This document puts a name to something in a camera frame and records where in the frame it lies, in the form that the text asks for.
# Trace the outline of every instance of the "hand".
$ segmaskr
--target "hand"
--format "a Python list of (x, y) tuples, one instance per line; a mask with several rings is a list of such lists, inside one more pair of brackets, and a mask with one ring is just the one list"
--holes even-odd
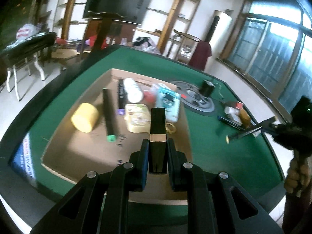
[(291, 160), (288, 175), (284, 183), (284, 187), (288, 193), (293, 193), (298, 186), (298, 182), (302, 184), (302, 191), (304, 191), (311, 182), (311, 168), (308, 159), (300, 166), (300, 173), (298, 173), (298, 161), (296, 158)]

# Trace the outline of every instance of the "green tabletop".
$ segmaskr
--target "green tabletop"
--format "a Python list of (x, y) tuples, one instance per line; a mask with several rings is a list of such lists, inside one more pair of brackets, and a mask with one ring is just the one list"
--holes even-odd
[[(154, 77), (164, 81), (180, 80), (200, 86), (203, 80), (211, 80), (207, 74), (195, 71), (179, 63), (141, 51), (119, 48), (107, 55), (77, 77), (65, 88), (42, 112), (30, 129), (32, 162), (36, 180), (44, 189), (41, 192), (53, 199), (63, 196), (73, 184), (53, 175), (41, 165), (41, 156), (47, 143), (65, 114), (80, 95), (103, 73), (111, 68)], [(221, 93), (226, 101), (237, 101), (232, 91), (221, 81)], [(217, 90), (212, 94), (220, 99)], [(227, 145), (225, 136), (237, 130), (224, 125), (214, 116), (202, 116), (185, 109), (190, 130), (193, 163), (211, 173), (225, 171), (232, 175), (254, 198), (260, 198), (282, 180), (280, 168), (263, 136), (252, 135)], [(187, 206), (141, 205), (131, 203), (130, 221), (157, 222), (162, 219), (165, 224), (178, 224), (187, 215)], [(144, 212), (142, 217), (132, 217), (135, 212)]]

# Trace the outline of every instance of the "black tv screen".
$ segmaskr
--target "black tv screen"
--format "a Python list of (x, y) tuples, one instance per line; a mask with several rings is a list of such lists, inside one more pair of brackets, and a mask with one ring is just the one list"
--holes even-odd
[(123, 22), (140, 25), (144, 19), (150, 0), (87, 0), (83, 18), (90, 18), (93, 13), (118, 13), (126, 17)]

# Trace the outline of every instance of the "yellow cylinder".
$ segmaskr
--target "yellow cylinder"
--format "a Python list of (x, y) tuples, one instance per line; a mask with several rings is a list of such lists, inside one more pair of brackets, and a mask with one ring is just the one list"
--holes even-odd
[(73, 116), (71, 116), (71, 122), (79, 131), (89, 133), (92, 131), (98, 118), (99, 111), (93, 105), (82, 103)]

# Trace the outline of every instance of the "cardboard box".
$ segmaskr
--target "cardboard box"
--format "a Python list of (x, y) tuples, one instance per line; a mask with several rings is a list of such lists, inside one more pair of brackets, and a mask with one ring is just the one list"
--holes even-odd
[[(127, 77), (133, 78), (141, 87), (151, 86), (152, 83), (164, 83), (170, 89), (176, 90), (176, 86), (171, 83), (119, 69), (110, 69), (75, 102), (50, 138), (41, 157), (42, 165), (48, 171), (76, 184), (89, 171), (96, 171), (99, 174), (112, 171), (117, 165), (127, 162), (132, 152), (140, 150), (142, 140), (149, 138), (149, 134), (129, 132), (124, 116), (116, 116), (119, 136), (114, 143), (107, 142), (106, 128), (103, 124), (105, 121), (102, 115), (102, 88), (111, 90), (116, 110), (118, 80)], [(78, 131), (70, 120), (78, 106), (85, 102), (94, 105), (100, 113), (100, 118), (90, 133)], [(177, 150), (184, 152), (188, 161), (192, 162), (188, 123), (182, 103), (179, 120), (174, 125), (177, 131), (168, 137), (174, 139)], [(187, 194), (171, 191), (168, 174), (148, 174), (145, 190), (131, 192), (129, 200), (142, 203), (185, 205)]]

